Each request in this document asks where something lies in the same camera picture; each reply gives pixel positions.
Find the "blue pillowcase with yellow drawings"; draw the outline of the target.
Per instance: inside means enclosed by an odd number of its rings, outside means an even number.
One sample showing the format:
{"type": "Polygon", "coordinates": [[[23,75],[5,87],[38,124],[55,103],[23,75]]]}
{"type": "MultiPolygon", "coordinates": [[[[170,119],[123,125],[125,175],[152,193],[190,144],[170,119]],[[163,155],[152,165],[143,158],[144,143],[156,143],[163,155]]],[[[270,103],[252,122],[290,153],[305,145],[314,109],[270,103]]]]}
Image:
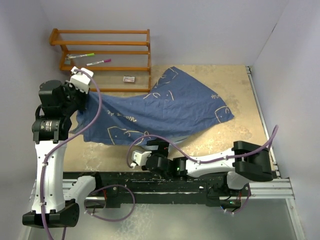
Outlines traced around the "blue pillowcase with yellow drawings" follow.
{"type": "Polygon", "coordinates": [[[233,118],[218,93],[172,66],[150,93],[102,95],[100,115],[82,135],[85,142],[128,146],[139,139],[143,146],[151,135],[178,141],[233,118]]]}

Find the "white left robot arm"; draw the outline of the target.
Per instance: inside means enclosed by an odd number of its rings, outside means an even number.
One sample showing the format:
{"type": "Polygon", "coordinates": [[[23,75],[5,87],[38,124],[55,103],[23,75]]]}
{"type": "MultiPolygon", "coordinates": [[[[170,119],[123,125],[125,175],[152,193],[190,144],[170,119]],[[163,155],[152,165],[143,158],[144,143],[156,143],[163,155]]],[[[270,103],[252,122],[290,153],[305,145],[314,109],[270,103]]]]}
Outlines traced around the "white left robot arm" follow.
{"type": "Polygon", "coordinates": [[[81,173],[67,192],[63,191],[64,157],[71,116],[84,110],[90,80],[62,83],[49,80],[39,87],[41,104],[32,125],[37,156],[35,197],[31,211],[22,216],[25,226],[34,228],[71,228],[78,223],[80,204],[90,194],[103,191],[98,172],[81,173]]]}

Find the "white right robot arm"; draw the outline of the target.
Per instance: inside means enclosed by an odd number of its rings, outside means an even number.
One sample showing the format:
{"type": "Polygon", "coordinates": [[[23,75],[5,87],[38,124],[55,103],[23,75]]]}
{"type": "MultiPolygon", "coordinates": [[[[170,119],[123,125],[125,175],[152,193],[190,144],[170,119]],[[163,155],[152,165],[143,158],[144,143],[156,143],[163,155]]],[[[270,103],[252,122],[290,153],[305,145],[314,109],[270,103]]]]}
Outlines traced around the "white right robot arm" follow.
{"type": "Polygon", "coordinates": [[[168,179],[199,178],[211,174],[226,174],[222,190],[228,196],[235,195],[251,182],[270,182],[273,171],[269,149],[245,141],[235,141],[232,148],[198,157],[167,156],[152,151],[134,153],[132,161],[144,171],[154,172],[168,179]]]}

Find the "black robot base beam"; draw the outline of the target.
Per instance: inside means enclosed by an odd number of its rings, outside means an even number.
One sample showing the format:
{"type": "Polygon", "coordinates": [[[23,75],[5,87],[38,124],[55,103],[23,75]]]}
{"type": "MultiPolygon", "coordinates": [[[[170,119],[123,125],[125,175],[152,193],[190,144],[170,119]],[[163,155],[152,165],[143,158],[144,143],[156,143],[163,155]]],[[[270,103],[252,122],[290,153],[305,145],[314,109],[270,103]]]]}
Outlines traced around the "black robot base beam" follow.
{"type": "Polygon", "coordinates": [[[64,172],[63,187],[75,185],[80,177],[94,177],[97,193],[87,201],[106,208],[122,204],[205,205],[237,209],[251,196],[250,183],[240,190],[229,189],[225,173],[212,173],[199,178],[164,179],[151,172],[64,172]]]}

